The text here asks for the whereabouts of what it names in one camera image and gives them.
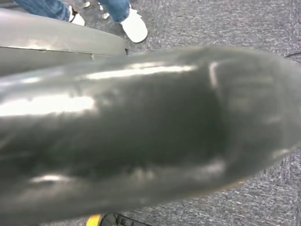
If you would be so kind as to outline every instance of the black cable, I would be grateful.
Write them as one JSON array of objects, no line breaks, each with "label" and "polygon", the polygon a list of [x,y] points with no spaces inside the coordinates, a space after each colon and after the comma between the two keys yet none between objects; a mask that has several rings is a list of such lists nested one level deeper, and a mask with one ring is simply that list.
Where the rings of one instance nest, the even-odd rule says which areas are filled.
[{"label": "black cable", "polygon": [[284,56],[284,58],[288,58],[288,57],[292,57],[292,56],[296,56],[296,55],[301,55],[301,52],[290,53],[290,54]]}]

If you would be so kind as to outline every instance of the black object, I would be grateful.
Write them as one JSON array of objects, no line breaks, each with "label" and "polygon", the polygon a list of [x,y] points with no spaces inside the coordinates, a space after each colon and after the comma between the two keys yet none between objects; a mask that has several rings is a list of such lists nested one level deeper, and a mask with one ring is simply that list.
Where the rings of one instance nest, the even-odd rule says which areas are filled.
[{"label": "black object", "polygon": [[186,47],[0,80],[0,225],[207,194],[300,139],[301,70]]},{"label": "black object", "polygon": [[0,8],[0,77],[76,62],[127,55],[116,35]]},{"label": "black object", "polygon": [[110,213],[103,217],[100,223],[100,226],[151,226],[151,225],[125,217],[120,213]]}]

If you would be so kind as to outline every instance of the white sneaker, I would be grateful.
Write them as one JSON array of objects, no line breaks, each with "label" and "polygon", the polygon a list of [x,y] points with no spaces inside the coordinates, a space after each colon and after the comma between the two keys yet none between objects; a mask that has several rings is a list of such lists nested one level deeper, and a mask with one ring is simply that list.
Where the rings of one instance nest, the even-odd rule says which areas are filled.
[{"label": "white sneaker", "polygon": [[85,22],[78,11],[75,11],[73,7],[69,6],[69,11],[70,11],[70,17],[69,22],[72,24],[84,26]]},{"label": "white sneaker", "polygon": [[132,42],[139,43],[147,37],[146,26],[141,19],[141,16],[137,14],[137,10],[130,8],[128,17],[121,22],[121,24],[125,34]]}]

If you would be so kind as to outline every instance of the gray panel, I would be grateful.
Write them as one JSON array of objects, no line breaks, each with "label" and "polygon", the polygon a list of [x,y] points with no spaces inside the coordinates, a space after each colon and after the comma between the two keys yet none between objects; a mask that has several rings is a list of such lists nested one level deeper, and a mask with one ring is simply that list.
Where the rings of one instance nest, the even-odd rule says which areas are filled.
[{"label": "gray panel", "polygon": [[0,8],[0,47],[125,55],[116,35],[42,16]]},{"label": "gray panel", "polygon": [[0,47],[0,76],[111,56]]}]

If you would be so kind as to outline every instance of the yellow object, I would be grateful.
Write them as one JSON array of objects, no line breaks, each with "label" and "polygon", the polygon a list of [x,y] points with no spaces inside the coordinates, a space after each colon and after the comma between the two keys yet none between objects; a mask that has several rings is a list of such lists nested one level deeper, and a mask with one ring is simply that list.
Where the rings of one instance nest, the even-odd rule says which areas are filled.
[{"label": "yellow object", "polygon": [[86,226],[98,226],[101,218],[101,214],[91,215],[88,219]]}]

